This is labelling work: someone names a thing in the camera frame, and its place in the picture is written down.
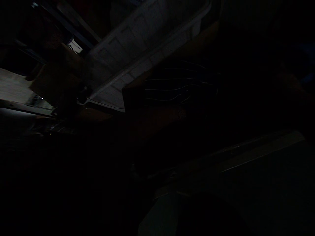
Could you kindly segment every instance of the white surface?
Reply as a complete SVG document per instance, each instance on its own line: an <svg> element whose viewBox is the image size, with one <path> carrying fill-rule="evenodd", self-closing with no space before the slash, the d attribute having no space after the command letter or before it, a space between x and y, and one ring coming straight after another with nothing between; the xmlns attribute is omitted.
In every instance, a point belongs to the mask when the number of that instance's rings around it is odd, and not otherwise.
<svg viewBox="0 0 315 236"><path fill-rule="evenodd" d="M0 99L26 103L33 91L29 89L32 81L25 77L0 68Z"/></svg>
<svg viewBox="0 0 315 236"><path fill-rule="evenodd" d="M124 112L128 84L200 33L209 0L148 0L87 55L88 101Z"/></svg>

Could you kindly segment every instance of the dark floor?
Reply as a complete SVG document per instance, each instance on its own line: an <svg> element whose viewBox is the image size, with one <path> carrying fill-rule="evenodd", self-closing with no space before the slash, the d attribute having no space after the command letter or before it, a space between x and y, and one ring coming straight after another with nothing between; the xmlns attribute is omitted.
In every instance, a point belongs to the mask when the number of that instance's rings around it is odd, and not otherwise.
<svg viewBox="0 0 315 236"><path fill-rule="evenodd" d="M311 235L315 220L315 149L299 142L268 156L191 186L193 193L210 192L229 202L255 235ZM161 197L139 235L175 235L177 218L187 197Z"/></svg>

